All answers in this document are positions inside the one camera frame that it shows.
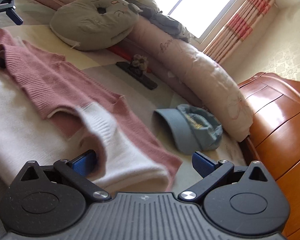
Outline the pink and white sweater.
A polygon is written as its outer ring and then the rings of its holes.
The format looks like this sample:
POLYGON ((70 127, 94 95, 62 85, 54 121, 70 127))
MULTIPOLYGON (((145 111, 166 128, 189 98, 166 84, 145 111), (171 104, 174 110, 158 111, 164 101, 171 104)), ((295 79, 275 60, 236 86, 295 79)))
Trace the pink and white sweater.
POLYGON ((59 54, 0 29, 0 178, 94 150, 87 178, 110 193, 168 191, 181 160, 111 92, 59 54))

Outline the blue baseball cap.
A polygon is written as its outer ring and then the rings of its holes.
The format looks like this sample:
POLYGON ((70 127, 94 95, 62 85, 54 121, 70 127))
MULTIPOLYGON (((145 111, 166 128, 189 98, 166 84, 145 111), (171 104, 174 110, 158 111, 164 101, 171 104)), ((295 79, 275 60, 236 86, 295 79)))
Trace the blue baseball cap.
POLYGON ((220 146, 222 124, 210 112, 188 104, 176 108, 156 109, 168 124, 179 152, 213 151, 220 146))

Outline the grey cat face cushion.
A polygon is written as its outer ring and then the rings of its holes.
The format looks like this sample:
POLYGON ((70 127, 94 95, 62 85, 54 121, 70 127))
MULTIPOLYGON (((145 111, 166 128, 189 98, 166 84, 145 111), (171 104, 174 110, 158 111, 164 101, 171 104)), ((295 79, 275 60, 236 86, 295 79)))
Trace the grey cat face cushion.
POLYGON ((141 12, 125 0, 76 0, 56 11, 50 29, 71 48, 106 49, 130 34, 141 12))

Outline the wooden headboard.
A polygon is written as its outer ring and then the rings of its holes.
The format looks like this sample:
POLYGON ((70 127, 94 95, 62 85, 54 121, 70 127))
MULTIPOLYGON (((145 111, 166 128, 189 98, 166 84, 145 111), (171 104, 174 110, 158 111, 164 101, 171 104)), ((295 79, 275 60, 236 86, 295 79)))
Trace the wooden headboard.
POLYGON ((300 239, 300 81, 260 72, 238 86, 254 113, 245 160, 271 173, 290 204, 283 234, 300 239))

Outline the black phone with flower holder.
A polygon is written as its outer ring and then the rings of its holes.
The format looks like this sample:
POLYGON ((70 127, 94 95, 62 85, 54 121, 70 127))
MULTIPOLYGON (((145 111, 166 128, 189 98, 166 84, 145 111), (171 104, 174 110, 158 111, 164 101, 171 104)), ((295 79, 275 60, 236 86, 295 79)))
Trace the black phone with flower holder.
POLYGON ((130 63, 121 61, 117 62, 116 65, 146 88, 154 90, 158 87, 157 83, 152 81, 145 74, 148 69, 147 57, 135 54, 130 63))

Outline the pink floral folded quilt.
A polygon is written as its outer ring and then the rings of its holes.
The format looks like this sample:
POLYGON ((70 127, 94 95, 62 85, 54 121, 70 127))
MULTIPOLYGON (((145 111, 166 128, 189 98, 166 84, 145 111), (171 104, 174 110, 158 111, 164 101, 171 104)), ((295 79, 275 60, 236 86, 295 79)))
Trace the pink floral folded quilt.
MULTIPOLYGON (((76 0, 36 0, 56 11, 76 0)), ((139 15, 133 30, 117 43, 131 54, 151 58, 154 74, 190 103, 207 107, 236 141, 243 141, 253 124, 253 111, 228 73, 191 44, 173 38, 139 15)))

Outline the folded grey-green cloth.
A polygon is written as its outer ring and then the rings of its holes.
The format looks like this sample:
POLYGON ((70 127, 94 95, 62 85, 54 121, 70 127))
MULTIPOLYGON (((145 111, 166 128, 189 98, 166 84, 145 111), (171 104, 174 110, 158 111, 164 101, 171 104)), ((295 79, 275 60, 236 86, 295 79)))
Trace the folded grey-green cloth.
POLYGON ((187 43, 190 42, 191 33, 177 20, 164 15, 162 11, 157 12, 150 7, 142 7, 141 10, 142 12, 139 14, 149 20, 151 24, 168 33, 173 38, 183 40, 187 43))

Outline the window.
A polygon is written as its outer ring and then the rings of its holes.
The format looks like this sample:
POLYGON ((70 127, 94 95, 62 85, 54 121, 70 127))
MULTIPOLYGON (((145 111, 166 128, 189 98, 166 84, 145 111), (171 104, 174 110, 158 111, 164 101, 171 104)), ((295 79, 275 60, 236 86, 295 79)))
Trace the window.
POLYGON ((160 11, 180 22, 203 42, 236 0, 155 0, 160 11))

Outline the pink floral curtain right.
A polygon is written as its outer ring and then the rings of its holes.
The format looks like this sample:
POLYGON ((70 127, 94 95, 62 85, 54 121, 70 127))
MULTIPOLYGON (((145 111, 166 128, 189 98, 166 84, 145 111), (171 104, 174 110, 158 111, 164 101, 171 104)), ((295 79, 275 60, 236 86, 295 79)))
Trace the pink floral curtain right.
POLYGON ((275 0, 245 0, 205 48, 204 54, 222 64, 253 32, 274 3, 275 0))

